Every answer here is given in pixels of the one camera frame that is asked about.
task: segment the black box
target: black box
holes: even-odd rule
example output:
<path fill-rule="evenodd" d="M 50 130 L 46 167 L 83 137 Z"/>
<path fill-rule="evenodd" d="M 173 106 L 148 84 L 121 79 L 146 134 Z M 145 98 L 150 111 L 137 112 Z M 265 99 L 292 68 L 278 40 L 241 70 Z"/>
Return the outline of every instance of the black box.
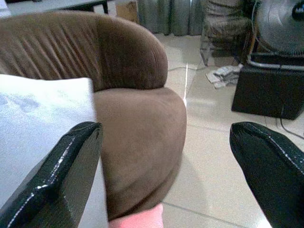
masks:
<path fill-rule="evenodd" d="M 294 120 L 304 110 L 304 72 L 244 66 L 232 110 Z"/>

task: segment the fan guard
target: fan guard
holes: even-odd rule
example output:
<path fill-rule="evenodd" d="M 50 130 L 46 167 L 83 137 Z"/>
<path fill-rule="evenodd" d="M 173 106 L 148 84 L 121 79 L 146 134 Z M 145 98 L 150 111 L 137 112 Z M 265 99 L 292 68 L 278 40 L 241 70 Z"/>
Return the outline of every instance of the fan guard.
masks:
<path fill-rule="evenodd" d="M 252 15 L 254 35 L 266 50 L 284 56 L 304 55 L 304 1 L 256 1 Z"/>

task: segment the armchair seat cushion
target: armchair seat cushion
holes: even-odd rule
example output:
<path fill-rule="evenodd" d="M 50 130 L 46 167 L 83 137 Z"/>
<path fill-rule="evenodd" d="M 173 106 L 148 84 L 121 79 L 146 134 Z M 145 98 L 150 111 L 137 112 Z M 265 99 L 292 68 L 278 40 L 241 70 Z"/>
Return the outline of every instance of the armchair seat cushion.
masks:
<path fill-rule="evenodd" d="M 109 220 L 150 209 L 166 195 L 178 172 L 186 110 L 168 88 L 108 89 L 95 93 L 103 123 Z"/>

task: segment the white cloth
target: white cloth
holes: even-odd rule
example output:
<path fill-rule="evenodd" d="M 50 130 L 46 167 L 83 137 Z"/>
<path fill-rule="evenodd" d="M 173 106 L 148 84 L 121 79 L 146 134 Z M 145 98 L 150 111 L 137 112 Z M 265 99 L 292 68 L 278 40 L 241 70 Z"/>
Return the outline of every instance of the white cloth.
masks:
<path fill-rule="evenodd" d="M 0 75 L 0 208 L 61 136 L 85 121 L 96 121 L 90 79 Z M 107 227 L 101 162 L 79 227 Z"/>

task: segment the wicker chair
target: wicker chair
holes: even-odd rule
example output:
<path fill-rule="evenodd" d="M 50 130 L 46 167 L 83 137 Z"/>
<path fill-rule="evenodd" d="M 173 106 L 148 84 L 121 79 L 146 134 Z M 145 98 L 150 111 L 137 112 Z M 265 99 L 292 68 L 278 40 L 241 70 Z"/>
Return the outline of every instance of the wicker chair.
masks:
<path fill-rule="evenodd" d="M 214 50 L 235 50 L 244 42 L 251 21 L 243 16 L 243 0 L 202 0 L 204 25 L 200 53 L 204 64 Z"/>

